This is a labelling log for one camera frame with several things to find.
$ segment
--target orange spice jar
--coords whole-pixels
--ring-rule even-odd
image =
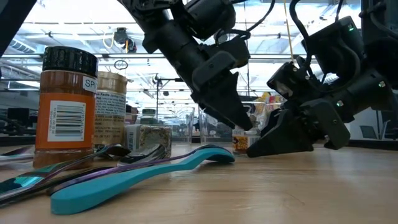
[[[93,153],[97,71],[98,59],[91,53],[72,47],[45,49],[33,162],[36,169]]]

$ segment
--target wooden table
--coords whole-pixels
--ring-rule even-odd
[[[174,155],[189,147],[174,146]],[[0,167],[0,181],[31,164]],[[96,209],[50,213],[38,196],[0,209],[0,223],[398,223],[398,152],[317,148],[147,180]]]

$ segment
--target teal toothbrush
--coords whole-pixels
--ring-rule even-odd
[[[51,196],[51,211],[57,215],[71,215],[93,208],[128,190],[134,184],[156,175],[191,170],[204,160],[232,163],[234,156],[221,147],[207,147],[177,164],[164,164],[122,172],[72,185]]]

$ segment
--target black jar lid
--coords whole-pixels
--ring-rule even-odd
[[[98,59],[91,53],[74,47],[46,47],[43,55],[43,72],[66,70],[97,77]]]
[[[156,114],[156,110],[155,109],[143,109],[142,114],[148,114],[148,115]]]

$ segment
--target jar label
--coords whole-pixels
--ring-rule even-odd
[[[232,136],[232,143],[234,151],[243,151],[253,145],[256,141],[260,139],[260,136]]]
[[[95,114],[126,115],[126,96],[116,93],[99,91],[96,96]]]
[[[95,102],[94,144],[122,143],[125,114],[124,95],[98,91]]]
[[[93,147],[95,99],[69,93],[41,93],[36,149]]]
[[[83,76],[83,89],[92,93],[97,92],[97,79]]]

